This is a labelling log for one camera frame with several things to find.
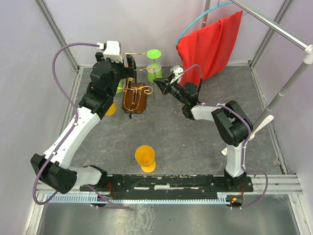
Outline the green plastic goblet front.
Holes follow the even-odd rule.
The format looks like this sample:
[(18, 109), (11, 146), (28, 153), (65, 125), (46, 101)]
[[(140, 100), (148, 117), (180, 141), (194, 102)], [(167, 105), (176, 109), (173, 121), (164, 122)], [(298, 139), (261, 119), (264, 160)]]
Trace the green plastic goblet front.
[(162, 67), (156, 62), (156, 59), (161, 57), (161, 51), (158, 49), (151, 49), (146, 55), (152, 60), (152, 63), (146, 68), (146, 70), (148, 72), (149, 82), (153, 83), (155, 79), (162, 78)]

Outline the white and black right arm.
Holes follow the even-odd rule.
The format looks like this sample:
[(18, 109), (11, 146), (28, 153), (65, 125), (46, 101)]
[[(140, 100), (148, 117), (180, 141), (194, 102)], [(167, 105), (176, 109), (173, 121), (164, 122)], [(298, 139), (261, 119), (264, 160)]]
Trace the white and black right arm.
[(155, 79), (163, 95), (171, 94), (183, 104), (182, 113), (190, 120), (207, 120), (215, 123), (222, 140), (226, 143), (227, 164), (223, 185), (228, 191), (236, 191), (244, 181), (243, 152), (253, 125), (234, 100), (226, 104), (208, 106), (199, 101), (201, 86), (187, 82), (184, 86), (168, 77)]

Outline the clear wine glass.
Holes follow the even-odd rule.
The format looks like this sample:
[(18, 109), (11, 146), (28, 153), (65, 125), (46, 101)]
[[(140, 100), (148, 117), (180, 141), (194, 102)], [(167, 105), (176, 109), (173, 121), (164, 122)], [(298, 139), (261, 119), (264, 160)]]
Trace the clear wine glass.
[(162, 70), (160, 64), (150, 64), (147, 68), (148, 81), (153, 83), (155, 79), (162, 78)]

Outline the gold wire glass rack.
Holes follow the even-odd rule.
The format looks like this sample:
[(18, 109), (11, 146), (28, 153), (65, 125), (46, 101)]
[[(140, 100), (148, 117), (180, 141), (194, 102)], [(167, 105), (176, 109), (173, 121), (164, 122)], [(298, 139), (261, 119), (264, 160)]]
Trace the gold wire glass rack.
[[(136, 55), (146, 55), (147, 53), (134, 53), (134, 52), (122, 52), (122, 54), (132, 54), (134, 57)], [(146, 68), (148, 66), (138, 69), (136, 68), (136, 72), (138, 71), (147, 71)], [(147, 97), (148, 95), (153, 94), (154, 89), (150, 85), (146, 85), (145, 83), (139, 83), (136, 78), (127, 78), (123, 82), (123, 102), (122, 109), (128, 114), (129, 119), (133, 118), (133, 114), (141, 114), (147, 105)]]

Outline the orange plastic goblet front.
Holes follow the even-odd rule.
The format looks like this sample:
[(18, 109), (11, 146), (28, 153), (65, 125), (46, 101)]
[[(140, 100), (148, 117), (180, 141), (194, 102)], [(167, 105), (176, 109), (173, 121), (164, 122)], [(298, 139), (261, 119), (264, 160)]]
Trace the orange plastic goblet front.
[(142, 145), (136, 150), (135, 159), (146, 173), (151, 173), (156, 168), (155, 151), (148, 145)]

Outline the orange plastic goblet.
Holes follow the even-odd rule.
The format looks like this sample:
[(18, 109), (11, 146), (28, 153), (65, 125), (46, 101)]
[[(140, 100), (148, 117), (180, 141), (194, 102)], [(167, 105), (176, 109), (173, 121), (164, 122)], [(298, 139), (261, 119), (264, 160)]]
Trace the orange plastic goblet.
[(105, 116), (111, 116), (116, 112), (116, 103), (113, 102), (113, 104), (110, 106), (110, 108), (105, 113)]
[(142, 145), (136, 150), (135, 159), (146, 173), (151, 173), (156, 168), (155, 151), (148, 145)]

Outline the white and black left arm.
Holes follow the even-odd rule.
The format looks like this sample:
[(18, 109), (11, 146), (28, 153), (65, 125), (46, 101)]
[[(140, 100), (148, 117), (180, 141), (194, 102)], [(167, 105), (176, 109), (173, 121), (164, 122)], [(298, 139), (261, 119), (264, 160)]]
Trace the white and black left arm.
[(127, 64), (114, 61), (113, 56), (96, 53), (97, 62), (90, 73), (90, 83), (77, 113), (55, 143), (44, 152), (34, 154), (31, 165), (40, 181), (59, 193), (66, 194), (74, 186), (91, 185), (97, 191), (107, 188), (105, 171), (96, 166), (70, 167), (71, 160), (87, 134), (99, 123), (114, 103), (122, 79), (136, 77), (132, 55)]

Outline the green plastic goblet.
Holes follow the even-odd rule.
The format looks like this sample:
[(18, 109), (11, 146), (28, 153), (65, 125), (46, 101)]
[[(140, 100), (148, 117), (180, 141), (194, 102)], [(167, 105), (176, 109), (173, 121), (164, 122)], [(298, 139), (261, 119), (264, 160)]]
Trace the green plastic goblet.
[(119, 94), (123, 91), (123, 82), (119, 81), (118, 86), (117, 86), (117, 90), (116, 90), (116, 94)]
[(152, 63), (146, 68), (146, 70), (148, 72), (149, 82), (153, 83), (155, 79), (162, 78), (162, 67), (156, 62), (156, 59), (161, 57), (161, 51), (158, 49), (151, 49), (146, 55), (152, 60)]

